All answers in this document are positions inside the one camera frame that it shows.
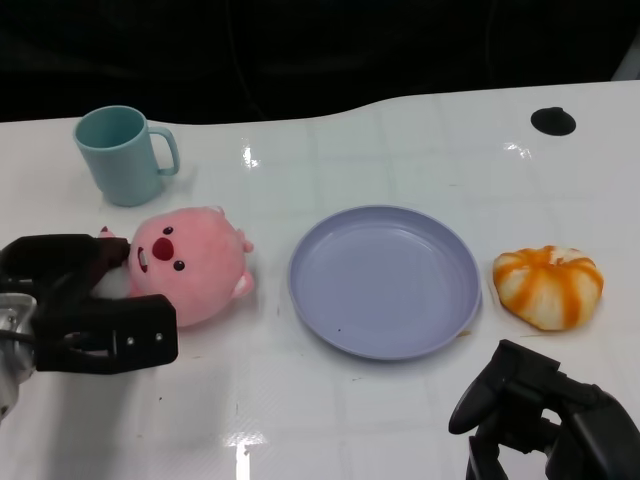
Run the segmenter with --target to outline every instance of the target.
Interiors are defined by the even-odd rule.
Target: light blue mug
[[[173,167],[160,168],[151,146],[151,133],[169,144]],[[161,176],[180,170],[178,147],[164,127],[149,127],[135,108],[120,105],[99,108],[76,125],[73,138],[93,179],[111,203],[134,207],[148,202],[163,188]]]

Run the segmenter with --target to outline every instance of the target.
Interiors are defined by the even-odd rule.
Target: plush toy nose
[[[156,240],[156,243],[153,244],[153,248],[151,249],[151,253],[158,260],[171,260],[173,258],[173,243],[168,238],[159,238]]]

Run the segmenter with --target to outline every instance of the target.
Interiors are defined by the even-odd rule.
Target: cable
[[[493,63],[491,62],[491,30],[493,30],[493,20],[498,9],[498,2],[499,0],[491,0],[489,16],[487,17],[487,24],[484,29],[484,63],[487,69],[487,79],[490,87],[495,85],[495,73]]]
[[[38,340],[34,335],[29,335],[26,333],[13,332],[11,330],[0,330],[0,341],[9,340],[14,342],[26,343],[27,345],[36,345],[36,344],[46,343],[46,344],[56,345],[59,347],[70,348],[85,341],[87,338],[88,336],[85,334],[73,334],[65,337],[62,340],[50,342],[50,341]]]
[[[231,50],[233,69],[235,70],[236,76],[238,77],[238,82],[240,82],[240,87],[242,88],[242,92],[244,93],[245,100],[249,104],[249,107],[251,107],[258,114],[260,120],[267,121],[269,120],[269,117],[265,115],[258,103],[253,99],[251,90],[249,89],[249,85],[247,85],[247,81],[244,78],[244,74],[242,73],[240,62],[238,61],[238,52],[236,49],[235,37],[233,35],[233,25],[231,23],[231,0],[225,0],[225,16],[227,20],[227,37],[229,40],[229,49]]]

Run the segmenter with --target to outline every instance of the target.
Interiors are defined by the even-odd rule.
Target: white tabletop
[[[272,123],[168,125],[183,161],[155,201],[105,203],[72,138],[76,119],[0,124],[0,244],[41,233],[131,236],[145,218],[222,205],[256,244],[257,290],[227,321],[183,332],[168,366],[115,377],[37,373],[0,428],[6,480],[464,478],[449,416],[498,340],[562,362],[640,425],[640,83],[399,98]],[[529,118],[577,121],[545,136]],[[161,139],[159,158],[168,162]],[[346,207],[396,204],[452,227],[483,270],[470,334],[417,361],[340,353],[296,319],[285,267],[304,232]],[[544,334],[509,316],[486,275],[501,252],[547,244],[592,255],[601,306]],[[542,454],[505,452],[512,478],[544,478]]]

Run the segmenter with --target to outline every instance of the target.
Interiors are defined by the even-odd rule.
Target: plate rim
[[[476,282],[477,282],[478,288],[477,288],[475,299],[474,299],[474,302],[473,302],[473,307],[470,310],[468,318],[462,323],[460,328],[458,330],[456,330],[455,334],[452,335],[451,337],[442,340],[440,343],[436,344],[435,346],[432,346],[432,347],[429,347],[429,348],[425,348],[423,350],[420,350],[418,352],[412,353],[410,355],[391,355],[391,356],[370,355],[370,354],[365,354],[365,353],[361,353],[361,352],[358,352],[358,351],[354,351],[352,349],[344,347],[343,345],[339,345],[337,342],[333,342],[333,341],[329,340],[325,336],[321,335],[315,328],[313,328],[313,326],[311,324],[309,324],[309,322],[307,322],[305,320],[305,316],[302,314],[301,308],[298,305],[298,301],[296,300],[296,297],[293,294],[293,290],[291,288],[293,262],[296,259],[302,244],[311,235],[312,232],[314,232],[323,223],[328,222],[332,218],[337,217],[339,215],[343,215],[343,214],[346,214],[348,212],[352,212],[352,211],[355,211],[355,210],[368,210],[368,209],[374,209],[374,208],[388,208],[388,209],[393,209],[393,210],[402,210],[402,211],[405,211],[405,212],[409,212],[409,213],[413,213],[413,214],[425,217],[428,220],[431,220],[432,222],[435,222],[438,225],[444,227],[464,247],[464,250],[469,255],[469,257],[471,259],[471,262],[472,262],[472,265],[473,265],[473,268],[475,270],[475,277],[476,277]],[[332,347],[337,348],[338,350],[341,350],[343,352],[347,352],[347,353],[349,353],[351,355],[355,355],[355,356],[358,356],[358,357],[361,357],[361,358],[367,358],[367,359],[371,359],[371,360],[383,360],[383,361],[409,360],[409,359],[413,359],[413,358],[423,357],[425,355],[429,355],[429,354],[431,354],[433,352],[441,350],[442,348],[446,347],[451,342],[453,342],[458,337],[458,335],[460,335],[460,333],[462,331],[464,331],[465,328],[467,328],[471,322],[473,322],[473,320],[478,315],[478,310],[480,309],[480,305],[482,303],[482,277],[480,275],[480,269],[478,267],[478,262],[476,261],[476,258],[473,256],[473,253],[471,252],[471,249],[466,244],[466,242],[460,237],[460,235],[458,235],[451,227],[445,225],[440,220],[432,217],[431,215],[423,213],[423,212],[421,212],[419,210],[415,210],[413,208],[407,208],[407,207],[399,207],[397,205],[384,205],[384,204],[362,205],[362,206],[359,206],[359,207],[346,208],[344,210],[340,210],[340,211],[338,211],[336,213],[333,213],[333,214],[323,218],[319,222],[316,222],[313,225],[313,227],[311,227],[302,236],[302,238],[298,241],[298,243],[296,244],[295,248],[293,249],[293,253],[291,254],[291,258],[289,259],[289,265],[288,265],[288,268],[287,268],[287,289],[289,290],[289,297],[291,298],[291,302],[293,303],[293,307],[294,307],[294,309],[296,311],[296,315],[299,317],[299,321],[301,321],[308,329],[310,329],[314,333],[314,335],[316,335],[322,341],[328,343]]]

